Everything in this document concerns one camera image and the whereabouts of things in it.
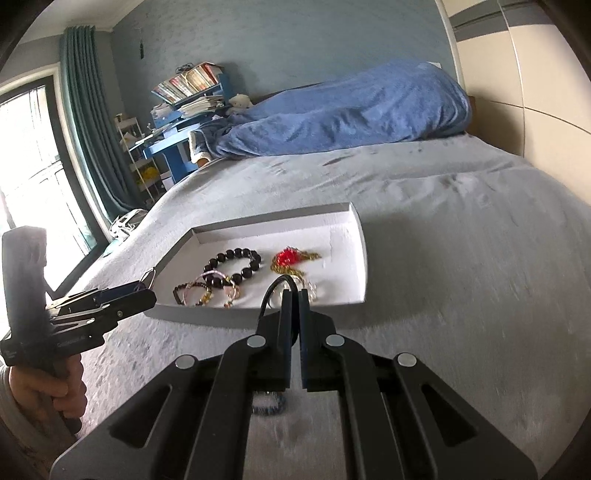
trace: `teddy bear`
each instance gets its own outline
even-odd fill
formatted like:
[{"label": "teddy bear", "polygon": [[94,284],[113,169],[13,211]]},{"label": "teddy bear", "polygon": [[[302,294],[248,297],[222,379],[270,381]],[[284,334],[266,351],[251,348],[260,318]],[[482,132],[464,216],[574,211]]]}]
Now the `teddy bear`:
[{"label": "teddy bear", "polygon": [[230,105],[232,105],[229,109],[228,109],[228,115],[231,115],[233,113],[238,113],[240,112],[240,110],[243,110],[245,108],[250,108],[253,106],[250,98],[248,95],[244,95],[243,93],[239,93],[237,95],[234,95],[232,98],[230,98],[228,100],[228,102],[230,103]]}]

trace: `hand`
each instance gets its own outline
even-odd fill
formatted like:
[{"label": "hand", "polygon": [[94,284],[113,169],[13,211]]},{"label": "hand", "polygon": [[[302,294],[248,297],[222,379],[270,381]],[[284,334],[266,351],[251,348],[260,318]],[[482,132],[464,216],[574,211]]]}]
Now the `hand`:
[{"label": "hand", "polygon": [[82,381],[84,367],[80,354],[66,359],[65,380],[30,367],[11,367],[9,384],[12,396],[30,420],[45,423],[49,419],[43,408],[41,394],[53,397],[53,407],[67,419],[79,419],[86,411],[86,385]]}]

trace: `bed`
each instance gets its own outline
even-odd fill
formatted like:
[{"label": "bed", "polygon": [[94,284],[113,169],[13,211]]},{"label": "bed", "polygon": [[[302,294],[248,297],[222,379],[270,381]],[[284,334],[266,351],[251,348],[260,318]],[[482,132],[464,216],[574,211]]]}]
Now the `bed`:
[{"label": "bed", "polygon": [[[137,279],[192,226],[337,202],[355,205],[369,264],[366,302],[337,328],[378,355],[416,354],[546,473],[591,403],[591,210],[468,134],[222,160],[170,190],[84,286]],[[82,433],[178,355],[218,355],[248,333],[125,320],[84,354]],[[244,478],[344,478],[336,395],[287,400],[253,417]]]}]

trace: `stack of papers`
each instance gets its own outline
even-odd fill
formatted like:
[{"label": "stack of papers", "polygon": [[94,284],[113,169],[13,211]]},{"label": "stack of papers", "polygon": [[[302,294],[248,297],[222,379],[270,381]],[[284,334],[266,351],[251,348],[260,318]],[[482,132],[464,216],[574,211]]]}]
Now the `stack of papers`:
[{"label": "stack of papers", "polygon": [[185,118],[196,115],[197,113],[214,110],[220,106],[224,106],[222,95],[212,95],[199,97],[197,100],[179,107],[178,109],[183,113]]}]

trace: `gray wall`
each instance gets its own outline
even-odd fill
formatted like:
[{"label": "gray wall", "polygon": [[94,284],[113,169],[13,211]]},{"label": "gray wall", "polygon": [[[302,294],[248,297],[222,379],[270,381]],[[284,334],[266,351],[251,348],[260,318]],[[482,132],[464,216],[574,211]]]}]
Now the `gray wall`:
[{"label": "gray wall", "polygon": [[105,96],[107,107],[114,117],[118,113],[125,111],[121,92],[119,91],[119,82],[115,73],[115,62],[111,52],[111,33],[96,32],[96,54],[99,58],[100,72],[105,86]]},{"label": "gray wall", "polygon": [[[2,71],[0,71],[0,83],[23,73],[59,62],[60,38],[61,35],[56,35],[18,45]],[[124,111],[124,106],[119,91],[119,82],[115,74],[115,63],[111,52],[111,34],[109,32],[96,32],[96,51],[103,84],[105,85],[107,107],[111,116],[115,116]]]},{"label": "gray wall", "polygon": [[145,0],[111,40],[126,111],[143,124],[159,103],[150,90],[188,62],[225,66],[253,97],[394,57],[436,61],[455,76],[433,0]]},{"label": "gray wall", "polygon": [[60,61],[60,38],[56,35],[18,45],[0,71],[0,83]]}]

